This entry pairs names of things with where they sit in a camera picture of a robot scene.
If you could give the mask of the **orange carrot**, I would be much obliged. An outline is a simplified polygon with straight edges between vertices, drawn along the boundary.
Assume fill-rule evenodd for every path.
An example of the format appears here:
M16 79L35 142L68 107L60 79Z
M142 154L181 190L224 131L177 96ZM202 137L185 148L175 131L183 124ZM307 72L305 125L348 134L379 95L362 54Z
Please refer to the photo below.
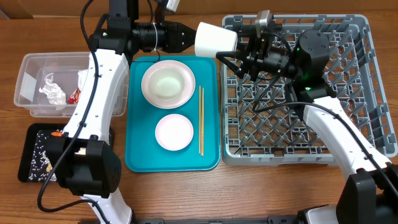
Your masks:
M56 136L56 137L61 137L62 136L62 132L52 132L51 135L52 136Z

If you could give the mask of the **cream plastic cup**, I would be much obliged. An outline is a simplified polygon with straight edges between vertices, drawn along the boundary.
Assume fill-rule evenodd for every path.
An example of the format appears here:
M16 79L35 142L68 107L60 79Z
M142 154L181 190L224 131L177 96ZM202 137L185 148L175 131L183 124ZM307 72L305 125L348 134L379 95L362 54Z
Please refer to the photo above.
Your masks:
M218 52L235 51L237 43L236 32L200 22L195 36L195 55L215 58Z

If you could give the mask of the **red snack wrapper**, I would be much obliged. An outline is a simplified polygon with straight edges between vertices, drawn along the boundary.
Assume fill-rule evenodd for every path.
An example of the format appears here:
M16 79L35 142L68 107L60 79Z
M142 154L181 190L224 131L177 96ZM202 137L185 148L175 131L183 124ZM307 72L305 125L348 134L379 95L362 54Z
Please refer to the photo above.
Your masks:
M80 98L81 90L77 88L68 98L68 104L74 105L77 104Z

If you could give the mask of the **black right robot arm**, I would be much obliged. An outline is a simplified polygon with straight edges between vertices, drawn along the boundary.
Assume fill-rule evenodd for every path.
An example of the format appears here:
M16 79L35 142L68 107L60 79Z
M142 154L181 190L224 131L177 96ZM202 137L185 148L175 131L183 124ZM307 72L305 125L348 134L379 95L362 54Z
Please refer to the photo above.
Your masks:
M278 33L259 26L244 33L248 43L237 43L216 58L238 77L257 80L260 72L289 79L286 107L313 129L331 152L345 177L336 205L298 212L295 223L396 223L397 166L381 154L347 116L332 87L323 78L329 61L329 39L319 30L305 30L294 47L286 40L273 46Z

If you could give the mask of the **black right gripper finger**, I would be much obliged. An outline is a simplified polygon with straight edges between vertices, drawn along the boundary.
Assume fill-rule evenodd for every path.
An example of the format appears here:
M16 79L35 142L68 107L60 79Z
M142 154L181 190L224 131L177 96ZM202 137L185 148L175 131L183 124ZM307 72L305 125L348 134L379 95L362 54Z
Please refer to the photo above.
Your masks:
M244 78L244 75L249 71L248 65L244 64L246 56L242 52L217 52L216 58L225 64L239 78ZM238 67L236 64L229 61L228 58L240 60L242 62L241 66Z
M238 33L238 47L252 47L254 44L254 34L252 32Z

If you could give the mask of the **small pink bowl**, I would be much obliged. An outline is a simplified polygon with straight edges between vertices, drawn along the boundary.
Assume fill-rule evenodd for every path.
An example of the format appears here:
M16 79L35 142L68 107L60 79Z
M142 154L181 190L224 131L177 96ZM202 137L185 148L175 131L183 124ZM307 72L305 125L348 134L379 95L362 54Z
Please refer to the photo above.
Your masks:
M193 139L191 121L180 114L164 116L155 127L157 143L168 151L179 151L186 148Z

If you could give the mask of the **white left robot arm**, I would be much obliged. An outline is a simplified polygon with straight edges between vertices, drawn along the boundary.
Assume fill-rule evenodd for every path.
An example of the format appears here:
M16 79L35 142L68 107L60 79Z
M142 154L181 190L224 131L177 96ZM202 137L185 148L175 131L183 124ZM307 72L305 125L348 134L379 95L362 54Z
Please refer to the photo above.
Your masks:
M137 52L180 53L194 44L195 30L165 20L177 1L158 0L149 22L139 22L137 1L111 1L88 45L88 73L77 106L59 137L45 151L50 176L95 212L98 223L135 223L136 216L118 188L121 160L112 150L109 131L121 84Z

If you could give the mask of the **white napkin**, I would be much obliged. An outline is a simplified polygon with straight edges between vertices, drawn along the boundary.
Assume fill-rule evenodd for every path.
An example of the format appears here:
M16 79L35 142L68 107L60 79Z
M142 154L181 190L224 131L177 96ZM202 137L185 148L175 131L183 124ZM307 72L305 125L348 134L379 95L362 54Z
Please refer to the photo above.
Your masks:
M79 91L83 90L83 87L86 82L87 74L88 74L87 69L78 71L78 89L79 89Z

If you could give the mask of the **foil wrapper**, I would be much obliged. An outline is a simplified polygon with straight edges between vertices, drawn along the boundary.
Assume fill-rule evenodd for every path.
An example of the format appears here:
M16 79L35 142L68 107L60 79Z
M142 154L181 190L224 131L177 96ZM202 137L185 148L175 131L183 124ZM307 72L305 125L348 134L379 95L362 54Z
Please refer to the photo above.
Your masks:
M65 105L66 93L53 82L53 73L49 73L45 78L45 85L39 88L40 93L44 93L51 105Z

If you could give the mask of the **rice and peanut scraps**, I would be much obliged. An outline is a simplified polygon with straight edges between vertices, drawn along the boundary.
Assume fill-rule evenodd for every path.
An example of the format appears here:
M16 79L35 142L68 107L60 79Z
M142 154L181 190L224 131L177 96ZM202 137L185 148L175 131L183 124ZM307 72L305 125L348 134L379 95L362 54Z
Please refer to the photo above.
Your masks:
M61 130L40 130L36 134L32 159L30 160L30 169L27 180L29 182L44 182L52 170L52 165L45 150L45 142L52 136L52 132L61 132Z

